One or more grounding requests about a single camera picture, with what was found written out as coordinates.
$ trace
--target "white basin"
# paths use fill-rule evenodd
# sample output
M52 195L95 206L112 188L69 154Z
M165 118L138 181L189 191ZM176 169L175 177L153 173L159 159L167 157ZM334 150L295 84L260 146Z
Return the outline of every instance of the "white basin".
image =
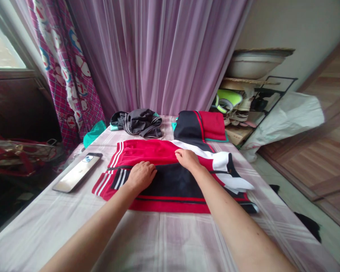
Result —
M242 79L260 79L285 60L281 56L236 56L230 60L227 76Z

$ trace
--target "white plastic bag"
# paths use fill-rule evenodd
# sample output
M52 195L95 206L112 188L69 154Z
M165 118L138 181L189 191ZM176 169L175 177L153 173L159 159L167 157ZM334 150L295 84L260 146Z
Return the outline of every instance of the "white plastic bag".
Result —
M315 128L324 121L320 102L315 96L288 93L257 127L240 151L247 161L254 162L257 159L256 152L261 146Z

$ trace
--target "phone screen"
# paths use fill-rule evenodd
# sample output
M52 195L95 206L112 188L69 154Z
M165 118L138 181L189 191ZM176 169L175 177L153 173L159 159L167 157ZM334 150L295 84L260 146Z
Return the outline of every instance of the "phone screen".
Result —
M64 193L72 191L79 183L85 180L88 173L102 157L100 153L88 153L72 170L70 170L57 184L53 190Z

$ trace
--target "cardboard box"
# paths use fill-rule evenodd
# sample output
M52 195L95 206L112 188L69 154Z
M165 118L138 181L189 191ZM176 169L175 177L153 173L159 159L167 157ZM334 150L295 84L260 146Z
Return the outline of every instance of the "cardboard box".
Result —
M229 137L229 141L234 145L239 145L247 136L253 131L251 127L233 127L227 126L226 133Z

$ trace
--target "person's left hand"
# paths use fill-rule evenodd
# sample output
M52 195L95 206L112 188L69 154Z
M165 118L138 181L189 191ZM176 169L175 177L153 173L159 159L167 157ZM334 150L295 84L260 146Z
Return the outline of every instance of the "person's left hand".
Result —
M125 184L128 184L128 186L131 186L140 193L151 184L156 172L155 165L142 161L132 167Z

